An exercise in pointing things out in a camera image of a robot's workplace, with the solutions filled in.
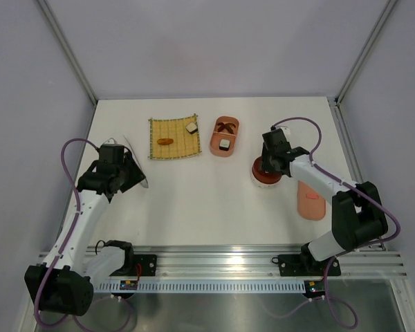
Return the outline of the red round bowl lid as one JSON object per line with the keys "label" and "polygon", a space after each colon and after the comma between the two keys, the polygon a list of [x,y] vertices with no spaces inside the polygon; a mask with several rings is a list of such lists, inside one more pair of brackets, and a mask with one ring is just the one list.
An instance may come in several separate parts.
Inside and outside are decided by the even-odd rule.
{"label": "red round bowl lid", "polygon": [[265,172],[262,169],[262,158],[261,158],[261,156],[256,158],[255,161],[253,162],[252,167],[251,167],[251,172],[254,173],[255,176],[257,176],[257,175],[260,175],[260,176],[270,176],[270,175],[272,175],[272,176],[274,176],[275,174],[282,176],[281,174],[277,174],[277,173]]}

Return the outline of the white black sushi cube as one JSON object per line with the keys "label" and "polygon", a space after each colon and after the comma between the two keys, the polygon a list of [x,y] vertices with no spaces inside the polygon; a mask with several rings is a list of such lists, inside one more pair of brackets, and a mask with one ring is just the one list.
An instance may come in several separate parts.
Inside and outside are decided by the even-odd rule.
{"label": "white black sushi cube", "polygon": [[223,138],[219,142],[219,149],[221,151],[228,151],[230,149],[230,144],[231,144],[230,140]]}

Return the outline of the pink lunch box lid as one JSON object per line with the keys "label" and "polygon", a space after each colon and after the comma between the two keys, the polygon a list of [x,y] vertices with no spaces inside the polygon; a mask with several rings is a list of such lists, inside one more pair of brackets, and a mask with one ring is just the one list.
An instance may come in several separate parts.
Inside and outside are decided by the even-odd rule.
{"label": "pink lunch box lid", "polygon": [[302,218],[311,221],[320,221],[326,215],[324,198],[301,181],[297,186],[297,212]]}

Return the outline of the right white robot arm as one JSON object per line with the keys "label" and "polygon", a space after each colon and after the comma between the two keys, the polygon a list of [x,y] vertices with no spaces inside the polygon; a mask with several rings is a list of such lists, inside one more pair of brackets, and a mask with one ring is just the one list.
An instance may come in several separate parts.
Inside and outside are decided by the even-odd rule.
{"label": "right white robot arm", "polygon": [[304,244],[296,255],[279,255],[280,275],[318,276],[330,258],[351,252],[388,232],[374,184],[331,178],[311,160],[307,150],[292,148],[281,129],[273,127],[262,138],[261,171],[294,178],[331,205],[331,230]]}

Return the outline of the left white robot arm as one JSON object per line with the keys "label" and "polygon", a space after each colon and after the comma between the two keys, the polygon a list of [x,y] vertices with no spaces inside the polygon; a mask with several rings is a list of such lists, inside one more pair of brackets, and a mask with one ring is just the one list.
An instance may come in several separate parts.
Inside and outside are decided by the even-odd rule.
{"label": "left white robot arm", "polygon": [[131,145],[113,141],[93,148],[98,157],[78,180],[65,173],[75,197],[74,212],[43,262],[29,266],[24,275],[37,322],[42,311],[83,316],[95,287],[106,278],[142,270],[133,245],[126,241],[109,240],[94,258],[84,261],[95,227],[114,196],[147,181]]}

